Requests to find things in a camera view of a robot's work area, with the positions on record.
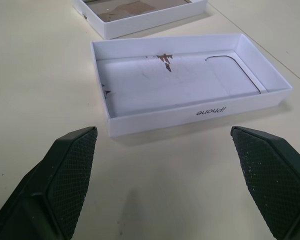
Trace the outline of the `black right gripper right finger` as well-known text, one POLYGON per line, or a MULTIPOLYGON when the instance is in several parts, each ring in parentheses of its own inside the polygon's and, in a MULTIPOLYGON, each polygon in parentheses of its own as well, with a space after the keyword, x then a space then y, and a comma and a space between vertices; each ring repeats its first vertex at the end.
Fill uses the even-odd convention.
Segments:
POLYGON ((247 189, 276 240, 300 240, 300 154, 265 131, 230 132, 247 189))

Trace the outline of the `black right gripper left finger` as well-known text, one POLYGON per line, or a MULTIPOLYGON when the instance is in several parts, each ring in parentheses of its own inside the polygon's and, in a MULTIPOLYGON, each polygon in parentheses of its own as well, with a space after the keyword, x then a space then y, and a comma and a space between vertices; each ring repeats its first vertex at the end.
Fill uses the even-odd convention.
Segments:
POLYGON ((71 240, 89 187, 98 130, 56 139, 0 209, 0 240, 71 240))

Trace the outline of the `white iPhone box lid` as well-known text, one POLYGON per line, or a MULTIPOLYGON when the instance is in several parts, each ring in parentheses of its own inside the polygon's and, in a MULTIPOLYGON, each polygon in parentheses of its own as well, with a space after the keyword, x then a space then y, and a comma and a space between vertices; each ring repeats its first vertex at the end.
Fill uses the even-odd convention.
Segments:
POLYGON ((93 41, 110 137, 279 105, 291 84, 242 33, 93 41))

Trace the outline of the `white phone box base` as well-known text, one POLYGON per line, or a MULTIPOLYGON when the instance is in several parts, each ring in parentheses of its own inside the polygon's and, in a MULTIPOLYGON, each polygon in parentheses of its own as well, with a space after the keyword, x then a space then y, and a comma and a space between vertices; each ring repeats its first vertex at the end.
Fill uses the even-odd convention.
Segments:
POLYGON ((203 14, 208 0, 72 0, 74 9, 111 40, 203 14))

